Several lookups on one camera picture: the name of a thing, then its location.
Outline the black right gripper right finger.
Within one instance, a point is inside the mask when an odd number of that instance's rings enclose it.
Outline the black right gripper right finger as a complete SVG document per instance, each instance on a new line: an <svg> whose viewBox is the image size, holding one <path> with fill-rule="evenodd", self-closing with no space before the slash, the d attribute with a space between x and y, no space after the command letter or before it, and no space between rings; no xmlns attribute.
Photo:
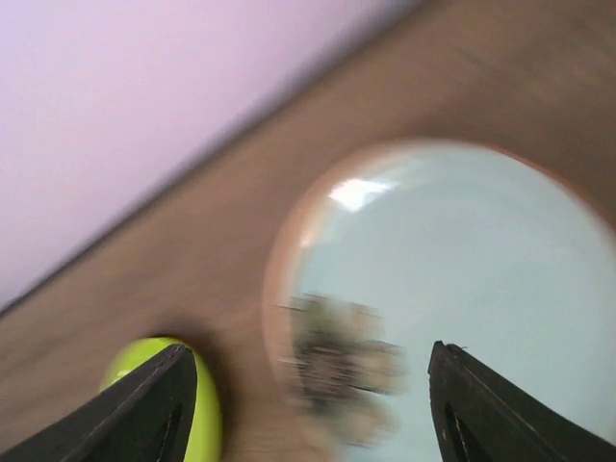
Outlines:
<svg viewBox="0 0 616 462"><path fill-rule="evenodd" d="M446 462L615 459L612 444L553 412L457 345L433 345L428 375L432 421Z"/></svg>

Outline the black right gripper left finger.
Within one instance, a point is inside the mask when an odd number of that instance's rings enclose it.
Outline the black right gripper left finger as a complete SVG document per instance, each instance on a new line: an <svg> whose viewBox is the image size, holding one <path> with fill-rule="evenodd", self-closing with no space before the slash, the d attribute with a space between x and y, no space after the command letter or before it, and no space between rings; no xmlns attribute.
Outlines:
<svg viewBox="0 0 616 462"><path fill-rule="evenodd" d="M3 461L182 461L193 423L193 352L173 344L95 398L1 453Z"/></svg>

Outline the lime green plate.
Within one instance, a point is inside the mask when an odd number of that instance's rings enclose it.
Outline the lime green plate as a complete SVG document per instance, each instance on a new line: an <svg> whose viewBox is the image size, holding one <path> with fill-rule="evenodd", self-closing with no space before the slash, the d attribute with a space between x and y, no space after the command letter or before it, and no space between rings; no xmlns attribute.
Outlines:
<svg viewBox="0 0 616 462"><path fill-rule="evenodd" d="M130 343L113 359L100 385L103 391L142 363L172 344L192 350L196 368L196 398L192 428L184 460L188 462L219 461L223 446L223 414L214 377L197 350L172 337L140 338Z"/></svg>

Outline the light blue floral plate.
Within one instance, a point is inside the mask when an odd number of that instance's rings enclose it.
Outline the light blue floral plate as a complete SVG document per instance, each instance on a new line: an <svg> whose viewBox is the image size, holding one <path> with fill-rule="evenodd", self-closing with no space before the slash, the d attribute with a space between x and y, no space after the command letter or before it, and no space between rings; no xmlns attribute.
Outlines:
<svg viewBox="0 0 616 462"><path fill-rule="evenodd" d="M365 148L323 174L275 241L263 289L266 351L295 386L288 306L355 302L400 346L394 430L373 449L300 425L323 461L437 461L428 364L455 344L553 411L615 439L615 234L570 186L497 149L457 141Z"/></svg>

